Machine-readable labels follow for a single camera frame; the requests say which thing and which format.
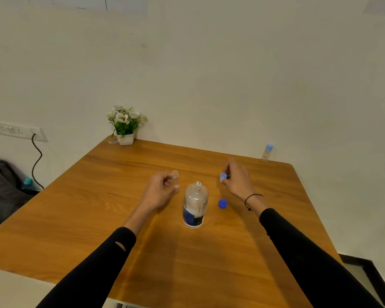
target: black long sleeve shirt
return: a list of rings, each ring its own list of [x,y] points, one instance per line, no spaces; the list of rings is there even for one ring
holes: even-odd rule
[[[263,211],[259,221],[314,308],[382,308],[349,271],[274,209]],[[135,240],[131,230],[118,228],[67,274],[37,308],[101,308]]]

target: bracelet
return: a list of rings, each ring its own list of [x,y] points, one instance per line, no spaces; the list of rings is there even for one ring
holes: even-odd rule
[[[252,211],[252,209],[250,209],[249,207],[247,207],[247,200],[250,198],[250,197],[252,197],[253,195],[260,195],[260,196],[262,196],[262,197],[264,197],[262,194],[260,194],[260,193],[253,193],[252,195],[250,195],[249,197],[247,197],[246,199],[245,199],[245,201],[244,201],[244,205],[245,205],[245,207],[248,209],[248,211]]]

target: person's left hand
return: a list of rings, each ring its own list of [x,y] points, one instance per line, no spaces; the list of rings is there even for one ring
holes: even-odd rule
[[[180,188],[179,185],[171,185],[171,178],[171,173],[166,172],[159,172],[152,176],[145,187],[140,206],[151,212],[162,207]]]

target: person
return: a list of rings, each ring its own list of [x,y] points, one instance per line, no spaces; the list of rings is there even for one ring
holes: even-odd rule
[[[247,169],[233,158],[222,182],[255,214],[313,307],[382,307],[339,262],[303,235],[258,195]],[[123,225],[67,274],[38,308],[102,307],[149,215],[179,186],[169,173],[151,177],[138,206]]]

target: wooden table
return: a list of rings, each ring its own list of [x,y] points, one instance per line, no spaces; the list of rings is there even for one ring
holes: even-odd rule
[[[180,192],[147,222],[109,297],[147,307],[311,307],[257,218],[220,184],[230,155],[110,140],[0,226],[1,270],[57,283],[125,221],[151,175],[176,169]],[[273,208],[340,261],[292,165],[235,158]],[[183,198],[197,180],[209,204],[191,230]]]

